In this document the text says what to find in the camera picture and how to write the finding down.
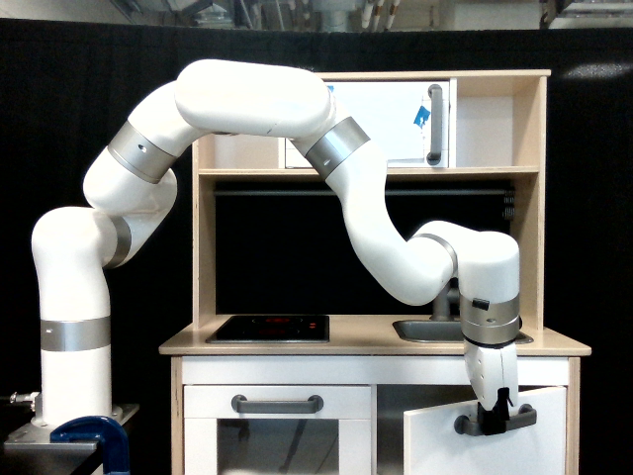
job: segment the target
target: wooden countertop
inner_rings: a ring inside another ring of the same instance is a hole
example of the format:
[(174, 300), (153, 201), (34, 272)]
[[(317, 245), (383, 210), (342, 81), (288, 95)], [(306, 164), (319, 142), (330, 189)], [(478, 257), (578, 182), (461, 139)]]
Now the wooden countertop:
[[(421, 343), (405, 341), (394, 330), (400, 320), (424, 320), (402, 315), (330, 315), (329, 342), (319, 343), (206, 343), (230, 316), (217, 318), (198, 330), (193, 324), (179, 332), (160, 348), (161, 354), (181, 355), (461, 355), (460, 343)], [(519, 356), (587, 356), (591, 348), (549, 329), (538, 331), (524, 327), (523, 333), (534, 338), (518, 344)]]

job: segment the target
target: metal sink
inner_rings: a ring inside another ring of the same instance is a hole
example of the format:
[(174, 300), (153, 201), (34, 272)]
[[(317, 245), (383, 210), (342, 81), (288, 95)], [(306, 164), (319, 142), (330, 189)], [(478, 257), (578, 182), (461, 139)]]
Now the metal sink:
[[(394, 322), (398, 336), (406, 341), (420, 343), (455, 343), (464, 340), (461, 323), (435, 322), (431, 320), (401, 320)], [(519, 332), (516, 343), (531, 343), (534, 338)]]

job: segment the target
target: open cabinet door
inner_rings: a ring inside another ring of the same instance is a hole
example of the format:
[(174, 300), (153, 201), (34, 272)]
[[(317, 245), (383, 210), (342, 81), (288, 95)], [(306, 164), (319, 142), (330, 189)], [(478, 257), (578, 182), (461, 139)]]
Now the open cabinet door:
[(519, 393), (536, 425), (497, 435), (460, 435), (455, 420), (474, 419), (477, 401), (405, 412), (405, 475), (564, 475), (567, 389)]

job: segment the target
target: blue sticker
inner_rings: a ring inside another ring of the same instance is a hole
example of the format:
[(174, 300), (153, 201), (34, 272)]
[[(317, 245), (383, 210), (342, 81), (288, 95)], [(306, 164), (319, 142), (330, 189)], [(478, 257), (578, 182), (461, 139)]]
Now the blue sticker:
[(424, 106), (420, 106), (419, 111), (417, 111), (417, 115), (413, 120), (413, 123), (422, 128), (426, 124), (426, 121), (428, 121), (429, 117), (431, 117), (430, 111)]

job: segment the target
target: stovetop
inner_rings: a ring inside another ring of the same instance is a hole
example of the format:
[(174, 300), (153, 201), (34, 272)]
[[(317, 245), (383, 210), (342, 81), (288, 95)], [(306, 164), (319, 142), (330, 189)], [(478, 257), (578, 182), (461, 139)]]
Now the stovetop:
[(207, 343), (227, 342), (328, 342), (327, 315), (234, 315)]

